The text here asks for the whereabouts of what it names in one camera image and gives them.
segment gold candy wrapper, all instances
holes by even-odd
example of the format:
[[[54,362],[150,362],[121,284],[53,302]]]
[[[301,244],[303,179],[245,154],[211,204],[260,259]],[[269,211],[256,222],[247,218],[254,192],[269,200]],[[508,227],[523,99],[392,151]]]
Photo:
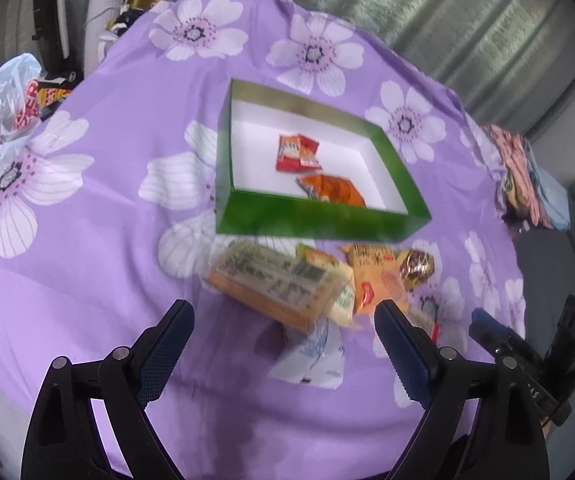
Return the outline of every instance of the gold candy wrapper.
[[[296,247],[296,257],[320,269],[335,272],[347,280],[347,285],[334,302],[334,305],[332,305],[328,318],[345,328],[360,328],[360,325],[352,319],[355,301],[354,271],[352,267],[330,254],[308,247],[305,244],[299,244]]]
[[[396,255],[396,262],[407,290],[423,285],[434,274],[434,257],[417,249],[404,249]]]
[[[341,274],[251,242],[237,242],[219,256],[208,282],[305,334],[328,316],[347,285]]]

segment white plastic bag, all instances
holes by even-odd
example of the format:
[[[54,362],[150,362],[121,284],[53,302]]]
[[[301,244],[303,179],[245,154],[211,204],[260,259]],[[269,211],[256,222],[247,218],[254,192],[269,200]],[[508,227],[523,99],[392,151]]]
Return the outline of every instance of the white plastic bag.
[[[21,54],[0,68],[0,177],[40,123],[40,74],[32,54]]]

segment cardboard box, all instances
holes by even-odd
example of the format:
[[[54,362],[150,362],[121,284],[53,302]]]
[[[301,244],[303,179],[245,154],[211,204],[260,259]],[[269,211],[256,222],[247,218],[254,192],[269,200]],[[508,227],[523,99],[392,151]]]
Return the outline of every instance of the cardboard box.
[[[431,220],[390,140],[365,119],[232,80],[218,133],[217,233],[396,242]],[[349,178],[367,207],[308,199],[300,174],[276,170],[281,134],[319,141],[320,173]]]

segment food package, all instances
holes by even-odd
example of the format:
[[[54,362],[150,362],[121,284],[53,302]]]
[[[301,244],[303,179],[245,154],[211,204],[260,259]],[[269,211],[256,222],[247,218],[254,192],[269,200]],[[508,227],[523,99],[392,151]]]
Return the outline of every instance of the food package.
[[[40,123],[37,78],[41,65],[21,54],[0,68],[0,178]]]
[[[299,244],[296,247],[296,257],[305,260],[309,264],[319,267],[320,269],[330,270],[343,276],[347,285],[341,292],[341,295],[334,302],[328,318],[337,325],[345,328],[360,328],[352,317],[354,316],[354,271],[348,264],[341,262],[334,256],[308,247],[305,244]]]
[[[286,326],[283,331],[286,346],[270,370],[270,377],[331,390],[341,386],[345,351],[336,324],[325,318],[319,320],[311,335]]]
[[[407,290],[427,282],[434,274],[434,257],[417,249],[404,249],[397,253],[396,261]]]
[[[303,135],[280,136],[277,171],[314,171],[321,165],[316,160],[319,143]]]
[[[365,200],[347,178],[319,173],[301,176],[296,181],[308,197],[314,200],[365,207]]]
[[[422,309],[411,306],[405,313],[405,317],[411,325],[422,328],[434,343],[439,338],[439,324],[436,320]]]
[[[355,244],[341,248],[354,270],[356,314],[374,314],[376,305],[392,300],[405,314],[407,291],[394,251],[387,246]]]
[[[309,334],[327,316],[347,280],[270,248],[236,242],[216,259],[208,282],[228,296]]]

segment folded clothes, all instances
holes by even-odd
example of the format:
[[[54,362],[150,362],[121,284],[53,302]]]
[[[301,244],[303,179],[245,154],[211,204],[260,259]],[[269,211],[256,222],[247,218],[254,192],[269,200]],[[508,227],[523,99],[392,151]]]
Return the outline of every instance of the folded clothes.
[[[538,196],[529,176],[527,157],[520,137],[513,136],[509,131],[496,124],[489,124],[484,126],[483,129],[498,147],[503,157],[503,162],[511,175],[512,183],[510,184],[506,181],[504,187],[506,189],[510,187],[510,189],[513,189],[512,193],[516,193],[515,201],[518,208],[514,206],[514,200],[511,198],[508,199],[510,204],[515,207],[520,217],[525,216],[529,218],[533,225],[543,223],[547,226],[549,221],[547,216],[541,213]]]
[[[545,215],[550,219],[552,226],[565,231],[570,228],[570,203],[567,190],[546,170],[541,168],[534,156],[534,151],[527,139],[522,139],[530,177]]]

